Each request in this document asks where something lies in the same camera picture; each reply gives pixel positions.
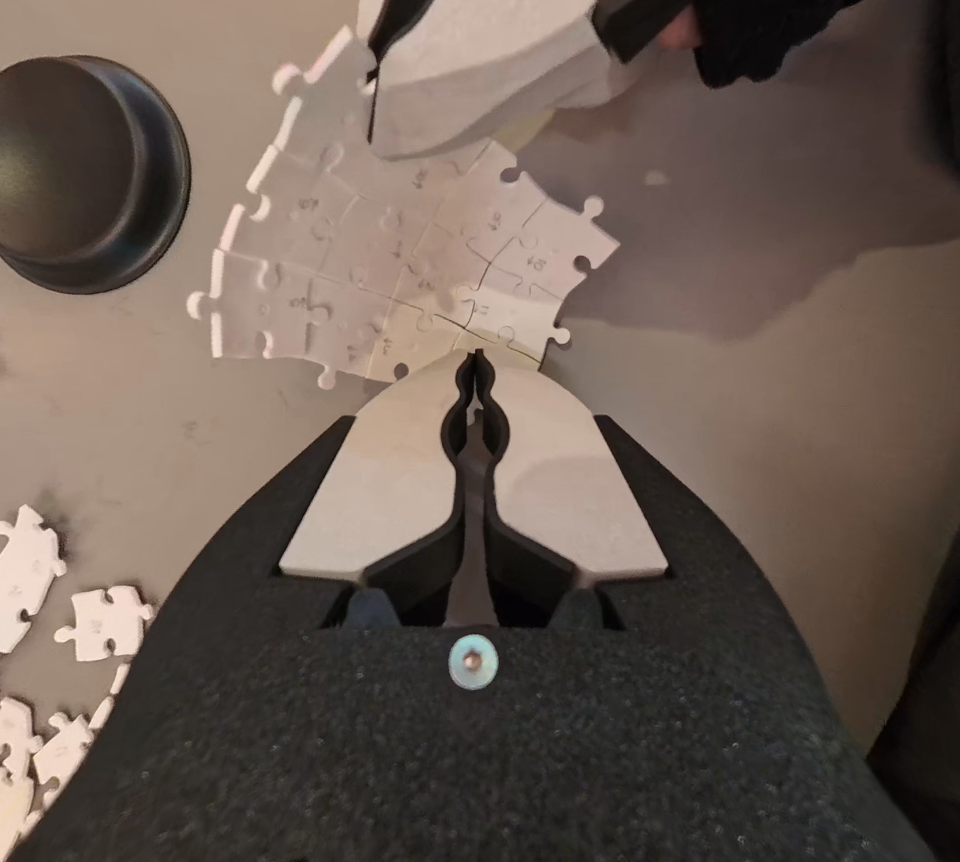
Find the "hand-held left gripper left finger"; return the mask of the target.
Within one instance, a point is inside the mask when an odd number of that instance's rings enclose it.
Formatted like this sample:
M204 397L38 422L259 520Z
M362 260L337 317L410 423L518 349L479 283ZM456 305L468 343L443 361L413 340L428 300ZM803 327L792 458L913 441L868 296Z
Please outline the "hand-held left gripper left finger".
M400 616L448 595L465 548L459 455L474 380L474 353L454 350L357 412L279 571L381 590Z

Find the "spread of white puzzle pieces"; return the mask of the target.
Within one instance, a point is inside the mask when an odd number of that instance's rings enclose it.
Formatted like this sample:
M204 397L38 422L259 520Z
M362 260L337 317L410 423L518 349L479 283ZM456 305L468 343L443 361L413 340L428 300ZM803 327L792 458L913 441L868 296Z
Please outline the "spread of white puzzle pieces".
M76 775L114 711L157 609L141 588L83 589L54 524L28 504L1 524L1 856Z

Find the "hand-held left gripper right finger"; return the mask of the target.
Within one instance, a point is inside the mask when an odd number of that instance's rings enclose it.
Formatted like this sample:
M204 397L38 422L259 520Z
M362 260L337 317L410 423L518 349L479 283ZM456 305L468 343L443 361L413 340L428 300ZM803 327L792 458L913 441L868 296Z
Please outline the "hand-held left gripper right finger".
M503 626L547 624L569 592L666 575L668 560L599 421L577 396L477 352L489 454L486 580Z

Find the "black round puzzle stand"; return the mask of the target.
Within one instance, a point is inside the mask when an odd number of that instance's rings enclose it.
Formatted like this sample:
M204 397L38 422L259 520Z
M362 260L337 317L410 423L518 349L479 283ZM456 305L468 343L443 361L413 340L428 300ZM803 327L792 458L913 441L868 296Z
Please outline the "black round puzzle stand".
M1 256L48 291L99 295L171 248L192 184L185 131L144 76L95 55L1 73Z

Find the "curved assembled puzzle section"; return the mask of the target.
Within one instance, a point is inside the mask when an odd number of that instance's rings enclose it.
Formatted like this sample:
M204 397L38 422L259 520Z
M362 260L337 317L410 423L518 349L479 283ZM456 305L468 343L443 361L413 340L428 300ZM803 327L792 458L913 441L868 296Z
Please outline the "curved assembled puzzle section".
M231 208L208 287L186 300L212 357L313 364L318 388L380 384L455 351L537 370L570 331L561 310L620 248L603 200L570 208L483 139L388 161L368 140L374 56L342 27L313 64L285 64L286 103Z

